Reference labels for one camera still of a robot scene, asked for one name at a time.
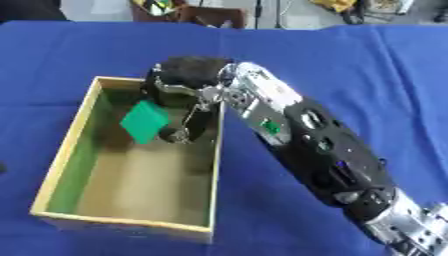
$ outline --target table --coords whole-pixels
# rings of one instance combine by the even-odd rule
[[[0,26],[0,255],[384,255],[227,113],[215,243],[58,231],[28,215],[96,75],[142,77],[173,55],[259,63],[330,108],[419,203],[448,201],[448,28],[238,31],[190,24]]]

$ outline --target cable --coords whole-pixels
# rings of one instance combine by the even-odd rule
[[[280,12],[280,0],[277,0],[277,21],[275,24],[275,28],[286,29],[282,24],[282,17],[288,12],[289,8],[291,8],[293,1],[294,0],[289,0],[289,2],[286,4],[285,9]]]
[[[280,21],[280,0],[277,0],[277,5],[275,8],[275,28],[283,28]]]
[[[263,12],[263,6],[261,5],[261,0],[257,0],[255,4],[255,29],[258,29],[258,21],[261,17],[262,12]]]
[[[286,12],[288,12],[289,8],[292,6],[292,2],[294,0],[289,0],[288,4],[286,4],[285,9],[280,13],[280,16],[283,16],[286,14]]]

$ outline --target cardboard box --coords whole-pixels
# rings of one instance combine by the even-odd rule
[[[31,214],[66,229],[213,236],[223,106],[189,145],[139,145],[119,122],[142,79],[96,77],[48,171]],[[180,122],[185,110],[168,109]]]

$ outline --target black object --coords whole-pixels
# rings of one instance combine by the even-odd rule
[[[440,8],[436,17],[434,17],[434,22],[436,23],[444,23],[448,21],[448,6]]]
[[[275,28],[278,28],[278,29],[283,28],[283,26],[280,22],[280,18],[281,18],[280,17],[280,5],[281,5],[280,0],[277,0],[277,5],[276,5],[276,9],[275,9]]]
[[[188,141],[193,142],[199,138],[207,129],[210,122],[216,118],[218,106],[211,109],[200,109],[197,107],[197,98],[186,94],[165,93],[159,90],[154,84],[156,77],[166,85],[183,85],[187,88],[198,90],[204,86],[216,85],[218,83],[218,72],[231,59],[208,58],[208,57],[171,57],[167,61],[160,63],[160,71],[151,69],[141,91],[143,97],[154,101],[157,105],[171,108],[189,109],[185,115],[182,126],[188,130]],[[165,127],[159,136],[167,142],[175,142],[172,137],[179,128]]]
[[[255,4],[255,29],[258,29],[258,22],[263,12],[263,6],[261,5],[261,0],[257,0]]]
[[[6,166],[0,162],[0,174],[3,174],[6,172]]]
[[[367,3],[365,0],[358,0],[353,7],[341,12],[342,20],[348,25],[360,25],[364,24],[364,16],[367,9]]]
[[[312,118],[303,121],[303,114]],[[380,160],[370,149],[328,110],[313,100],[285,109],[291,142],[273,148],[277,159],[323,203],[341,207],[348,218],[362,223],[389,207],[395,184]],[[358,193],[357,198],[342,203],[335,197]]]
[[[0,22],[67,20],[60,7],[60,0],[0,0]]]

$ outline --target wire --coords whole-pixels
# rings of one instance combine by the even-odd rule
[[[286,27],[283,26],[282,24],[282,17],[288,12],[289,8],[291,8],[293,2],[294,0],[289,0],[289,2],[286,4],[285,9],[283,9],[282,12],[278,13],[277,11],[277,24],[275,25],[275,28],[286,29]],[[280,8],[280,1],[277,1],[277,10],[279,8]]]
[[[283,15],[285,15],[288,12],[289,8],[291,8],[291,6],[292,6],[292,2],[294,2],[294,0],[289,0],[289,2],[286,5],[285,9],[280,13],[280,16],[283,16]]]
[[[263,5],[261,4],[261,0],[257,0],[255,3],[255,29],[258,29],[258,21],[260,20],[262,12]]]

